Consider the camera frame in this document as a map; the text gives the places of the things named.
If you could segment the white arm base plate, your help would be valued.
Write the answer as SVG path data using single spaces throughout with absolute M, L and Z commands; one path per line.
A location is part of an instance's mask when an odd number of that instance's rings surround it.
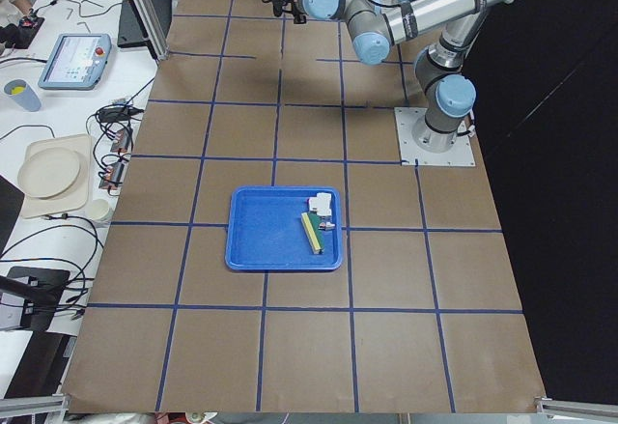
M 463 119 L 455 132 L 429 128 L 425 107 L 394 109 L 401 163 L 409 166 L 474 167 L 470 136 Z

